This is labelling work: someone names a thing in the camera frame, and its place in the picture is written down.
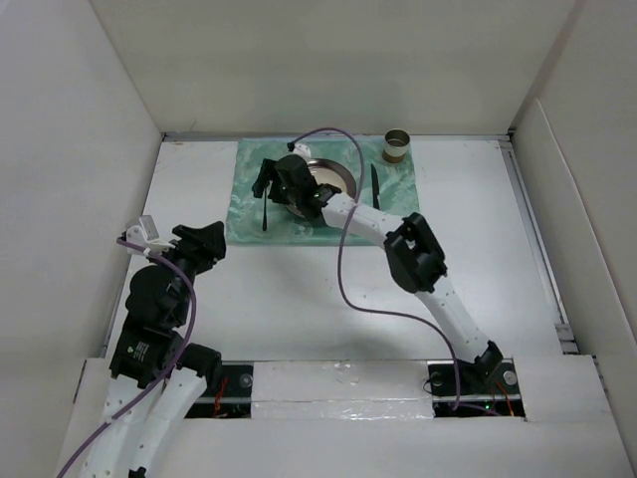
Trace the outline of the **green patterned cloth placemat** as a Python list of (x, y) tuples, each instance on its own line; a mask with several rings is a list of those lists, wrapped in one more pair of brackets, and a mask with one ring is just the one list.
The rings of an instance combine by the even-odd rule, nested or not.
[[(380, 209), (407, 216), (420, 210), (412, 154), (397, 164), (382, 156), (383, 142), (369, 136), (356, 139), (365, 159), (365, 178), (360, 202), (372, 204), (370, 165), (379, 177)], [(284, 205), (268, 201), (268, 231), (262, 231), (263, 199), (256, 198), (252, 185), (264, 158), (279, 159), (288, 152), (283, 139), (242, 139), (239, 141), (230, 205), (226, 217), (226, 240), (232, 245), (336, 246), (341, 232), (315, 225)]]

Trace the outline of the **round plate with dark rim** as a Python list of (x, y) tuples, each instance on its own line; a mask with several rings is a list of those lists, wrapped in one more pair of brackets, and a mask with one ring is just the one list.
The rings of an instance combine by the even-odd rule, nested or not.
[(293, 213), (309, 221), (322, 218), (327, 204), (339, 195), (352, 197), (356, 184), (352, 173), (343, 165), (330, 159), (306, 160), (311, 174), (318, 183), (314, 196), (302, 202), (298, 207), (286, 205)]

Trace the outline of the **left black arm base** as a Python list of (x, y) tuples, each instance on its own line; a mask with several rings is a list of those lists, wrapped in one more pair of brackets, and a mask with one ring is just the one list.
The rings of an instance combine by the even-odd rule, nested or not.
[(225, 361), (216, 388), (207, 389), (186, 413), (189, 419), (242, 419), (251, 417), (254, 364)]

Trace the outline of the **black handled table knife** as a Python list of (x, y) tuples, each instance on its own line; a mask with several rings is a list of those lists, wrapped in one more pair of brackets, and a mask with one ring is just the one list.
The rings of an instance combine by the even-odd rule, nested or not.
[(372, 207), (374, 209), (380, 209), (380, 203), (379, 203), (379, 193), (380, 193), (379, 177), (378, 177), (377, 169), (376, 169), (376, 167), (373, 164), (370, 165), (370, 175), (371, 175)]

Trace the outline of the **metal cup with white band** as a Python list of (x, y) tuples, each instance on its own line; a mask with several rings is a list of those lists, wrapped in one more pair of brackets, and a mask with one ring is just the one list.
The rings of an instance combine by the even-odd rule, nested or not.
[(382, 158), (391, 164), (404, 160), (410, 147), (410, 135), (403, 129), (394, 128), (384, 135)]

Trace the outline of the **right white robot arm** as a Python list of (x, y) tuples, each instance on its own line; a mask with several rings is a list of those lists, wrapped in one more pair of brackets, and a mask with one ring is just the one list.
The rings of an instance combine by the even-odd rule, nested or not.
[(456, 294), (445, 253), (424, 216), (401, 217), (359, 204), (339, 188), (317, 183), (297, 154), (264, 159), (252, 191), (257, 198), (291, 205), (306, 219), (380, 247), (394, 282), (425, 305), (449, 340), (463, 386), (481, 392), (495, 382), (503, 355)]

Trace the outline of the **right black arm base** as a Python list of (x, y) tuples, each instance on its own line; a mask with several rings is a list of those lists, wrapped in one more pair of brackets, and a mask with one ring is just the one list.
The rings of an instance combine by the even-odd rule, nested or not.
[(461, 378), (460, 401), (456, 409), (453, 408), (457, 390), (452, 362), (449, 359), (429, 360), (427, 371), (422, 388), (431, 396), (435, 418), (526, 417), (511, 358), (504, 359), (486, 384), (470, 385)]

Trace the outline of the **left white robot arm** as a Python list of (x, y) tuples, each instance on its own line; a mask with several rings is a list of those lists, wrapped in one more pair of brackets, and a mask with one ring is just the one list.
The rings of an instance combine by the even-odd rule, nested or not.
[(190, 338), (197, 314), (195, 279), (224, 259), (224, 225), (177, 225), (172, 233), (172, 240), (162, 240), (152, 217), (143, 215), (116, 240), (148, 264), (129, 282), (101, 424), (60, 476), (73, 465), (82, 477), (156, 476), (188, 410), (221, 385), (221, 354)]

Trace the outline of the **black metal fork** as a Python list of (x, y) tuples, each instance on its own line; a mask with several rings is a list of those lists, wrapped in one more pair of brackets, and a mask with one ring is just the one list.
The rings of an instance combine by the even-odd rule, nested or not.
[(269, 186), (266, 186), (263, 193), (263, 219), (262, 219), (262, 231), (268, 231), (268, 195), (269, 195)]

